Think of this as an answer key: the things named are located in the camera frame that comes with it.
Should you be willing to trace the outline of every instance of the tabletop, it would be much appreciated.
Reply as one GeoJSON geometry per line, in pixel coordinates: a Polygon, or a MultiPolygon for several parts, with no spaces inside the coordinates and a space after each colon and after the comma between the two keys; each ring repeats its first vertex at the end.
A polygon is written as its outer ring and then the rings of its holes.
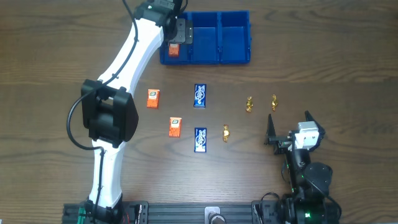
{"type": "MultiPolygon", "coordinates": [[[[120,0],[0,5],[0,219],[60,223],[63,204],[85,200],[93,181],[93,153],[68,139],[67,113],[83,81],[111,64],[131,20],[120,0]]],[[[236,10],[250,11],[249,64],[165,66],[158,52],[151,58],[134,95],[139,124],[124,153],[124,200],[251,202],[289,193],[284,157],[264,145],[267,116],[283,135],[309,110],[326,129],[311,160],[333,169],[341,223],[398,221],[398,3],[191,0],[187,7],[236,10]],[[204,110],[193,108],[195,83],[207,84],[204,110]],[[150,88],[161,92],[158,110],[146,108],[150,88]],[[182,118],[179,139],[168,136],[170,117],[182,118]],[[208,130],[206,154],[193,152],[199,126],[208,130]]],[[[90,144],[80,107],[72,131],[90,144]]]]}

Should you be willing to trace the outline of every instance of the wooden table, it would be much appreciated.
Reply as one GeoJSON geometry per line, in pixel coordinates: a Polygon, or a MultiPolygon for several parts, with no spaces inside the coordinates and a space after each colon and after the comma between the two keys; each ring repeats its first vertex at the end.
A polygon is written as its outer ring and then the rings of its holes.
{"type": "MultiPolygon", "coordinates": [[[[249,65],[163,66],[152,57],[134,98],[140,122],[124,154],[124,199],[250,202],[288,193],[284,157],[263,145],[275,94],[277,134],[295,129],[305,110],[326,129],[311,157],[333,168],[341,223],[398,221],[398,4],[191,0],[187,8],[242,9],[251,12],[249,65]],[[205,110],[192,107],[194,83],[208,84],[205,110]],[[161,90],[159,110],[146,108],[148,88],[161,90]],[[180,139],[168,137],[171,116],[183,119],[180,139]],[[193,152],[197,126],[208,128],[206,154],[193,152]]],[[[60,223],[63,204],[89,194],[93,153],[69,141],[65,121],[83,80],[105,71],[130,28],[121,1],[0,2],[3,223],[60,223]]],[[[80,108],[72,130],[90,143],[80,108]]]]}

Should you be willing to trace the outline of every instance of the gold wrapped candy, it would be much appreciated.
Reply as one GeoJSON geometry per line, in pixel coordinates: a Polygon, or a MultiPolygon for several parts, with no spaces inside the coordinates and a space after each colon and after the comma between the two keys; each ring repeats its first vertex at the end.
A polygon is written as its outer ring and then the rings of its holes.
{"type": "Polygon", "coordinates": [[[246,102],[246,111],[251,112],[252,107],[253,107],[253,101],[251,100],[251,96],[249,96],[248,101],[246,102]]]}
{"type": "Polygon", "coordinates": [[[228,125],[224,124],[224,131],[223,131],[223,140],[224,140],[224,142],[227,142],[228,137],[229,137],[228,125]]]}
{"type": "Polygon", "coordinates": [[[272,100],[272,110],[275,111],[276,106],[278,106],[278,100],[276,99],[276,96],[273,95],[273,100],[272,100]]]}

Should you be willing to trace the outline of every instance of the blue tray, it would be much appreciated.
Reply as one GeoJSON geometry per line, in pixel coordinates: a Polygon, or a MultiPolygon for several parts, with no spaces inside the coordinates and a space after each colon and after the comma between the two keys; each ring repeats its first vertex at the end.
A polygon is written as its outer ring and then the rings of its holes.
{"type": "Polygon", "coordinates": [[[168,43],[160,47],[164,65],[249,63],[251,36],[249,11],[184,12],[193,22],[193,44],[181,44],[180,56],[169,57],[168,43]]]}

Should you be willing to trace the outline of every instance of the orange box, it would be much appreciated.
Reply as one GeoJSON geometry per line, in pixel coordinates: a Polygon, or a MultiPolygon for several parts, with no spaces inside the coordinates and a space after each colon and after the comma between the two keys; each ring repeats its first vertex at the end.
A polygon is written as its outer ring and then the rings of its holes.
{"type": "Polygon", "coordinates": [[[159,107],[160,90],[148,90],[147,108],[157,109],[159,107]]]}
{"type": "Polygon", "coordinates": [[[179,138],[181,135],[182,118],[170,118],[169,137],[179,138]]]}
{"type": "Polygon", "coordinates": [[[180,44],[169,44],[169,57],[180,56],[180,44]]]}

